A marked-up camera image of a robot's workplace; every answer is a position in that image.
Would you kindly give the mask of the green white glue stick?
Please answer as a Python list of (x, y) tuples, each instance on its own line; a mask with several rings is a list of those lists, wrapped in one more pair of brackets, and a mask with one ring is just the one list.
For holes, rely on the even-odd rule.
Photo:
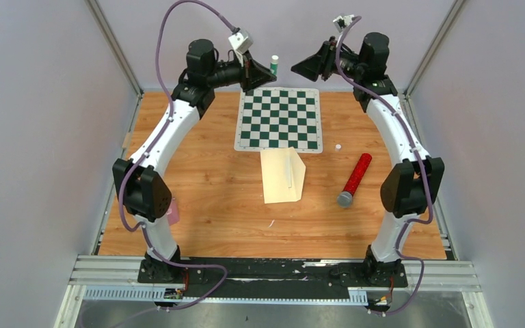
[(272, 55), (270, 60), (270, 66), (269, 69), (271, 73), (276, 76), (278, 71), (278, 62), (279, 62), (279, 56), (278, 55)]

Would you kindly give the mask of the cream envelope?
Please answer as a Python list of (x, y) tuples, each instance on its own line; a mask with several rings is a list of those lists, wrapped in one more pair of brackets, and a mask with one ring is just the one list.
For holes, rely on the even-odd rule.
[[(285, 181), (284, 156), (289, 152), (292, 187)], [(274, 148), (260, 151), (263, 197), (266, 204), (298, 202), (302, 198), (306, 166), (296, 149)]]

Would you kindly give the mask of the tan paper letter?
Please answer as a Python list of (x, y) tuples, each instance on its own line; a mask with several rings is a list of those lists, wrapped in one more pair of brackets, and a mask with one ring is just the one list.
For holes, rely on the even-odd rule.
[(285, 181), (288, 188), (292, 187), (292, 167), (291, 167), (291, 156), (287, 152), (284, 156), (284, 168), (285, 168)]

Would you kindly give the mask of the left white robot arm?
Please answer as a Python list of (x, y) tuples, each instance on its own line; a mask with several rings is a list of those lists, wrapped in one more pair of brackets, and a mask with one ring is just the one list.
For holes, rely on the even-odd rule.
[(117, 159), (112, 166), (122, 223), (127, 224), (126, 214), (134, 216), (136, 224), (126, 228), (142, 230), (147, 244), (139, 282), (175, 282), (185, 269), (170, 230), (167, 211), (173, 196), (163, 175), (182, 140), (214, 101), (215, 89), (237, 84), (248, 92), (276, 80), (269, 68), (253, 59), (249, 52), (253, 42), (245, 33), (231, 35), (229, 43), (233, 56), (227, 61), (219, 60), (210, 40), (189, 44), (187, 67), (168, 96), (163, 117), (130, 159)]

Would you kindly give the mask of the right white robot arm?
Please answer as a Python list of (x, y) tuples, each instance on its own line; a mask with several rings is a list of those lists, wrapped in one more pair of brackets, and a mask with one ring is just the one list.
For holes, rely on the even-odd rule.
[(332, 36), (315, 54), (291, 67), (310, 81), (327, 80), (333, 74), (352, 81), (354, 98), (377, 127), (388, 151), (392, 169), (380, 188), (383, 221), (363, 263), (349, 272), (369, 286), (401, 280), (405, 240), (415, 223), (433, 221), (433, 204), (445, 170), (443, 160), (421, 146), (408, 124), (397, 90), (386, 74), (389, 54), (389, 38), (379, 32), (368, 33), (358, 52), (341, 37)]

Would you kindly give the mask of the green white chessboard mat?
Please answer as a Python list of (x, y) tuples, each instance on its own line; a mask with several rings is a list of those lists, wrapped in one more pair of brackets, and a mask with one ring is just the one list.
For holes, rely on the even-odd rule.
[(320, 93), (312, 88), (260, 87), (241, 92), (234, 149), (294, 148), (323, 152)]

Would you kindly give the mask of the red glitter microphone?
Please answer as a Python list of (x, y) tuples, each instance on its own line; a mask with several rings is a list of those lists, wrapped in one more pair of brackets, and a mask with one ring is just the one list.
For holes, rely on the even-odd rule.
[(369, 153), (361, 154), (343, 190), (336, 198), (337, 204), (340, 207), (348, 208), (352, 205), (353, 196), (355, 195), (372, 159), (373, 157)]

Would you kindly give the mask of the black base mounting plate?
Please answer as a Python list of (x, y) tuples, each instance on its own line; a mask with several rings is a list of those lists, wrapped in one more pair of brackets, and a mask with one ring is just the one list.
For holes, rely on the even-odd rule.
[(137, 281), (179, 284), (187, 297), (214, 288), (212, 297), (236, 299), (347, 299), (351, 287), (404, 288), (405, 269), (369, 272), (362, 262), (320, 262), (317, 259), (205, 258), (181, 259), (181, 268), (159, 264), (146, 256)]

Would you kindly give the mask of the aluminium frame rail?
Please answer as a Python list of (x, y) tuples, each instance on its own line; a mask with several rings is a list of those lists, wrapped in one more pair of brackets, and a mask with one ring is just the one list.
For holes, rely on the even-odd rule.
[[(94, 295), (95, 300), (118, 301), (167, 301), (163, 298), (167, 288), (182, 288), (183, 284), (141, 284), (137, 281), (138, 270), (143, 257), (140, 256), (78, 256), (68, 282), (64, 299), (57, 313), (53, 327), (74, 327), (79, 309), (88, 287), (100, 289), (101, 294)], [(336, 262), (358, 262), (358, 260), (318, 260), (307, 261), (303, 268), (325, 267)], [(425, 272), (418, 292), (460, 292), (466, 307), (466, 313), (472, 327), (495, 327), (489, 315), (484, 295), (473, 264), (469, 261), (424, 260)], [(420, 272), (418, 261), (404, 262), (408, 289), (418, 280)], [(367, 291), (375, 287), (349, 287), (351, 296), (344, 299), (321, 301), (318, 297), (304, 300), (290, 298), (280, 301), (278, 297), (255, 299), (254, 297), (210, 297), (203, 303), (246, 303), (293, 305), (359, 305), (367, 300)]]

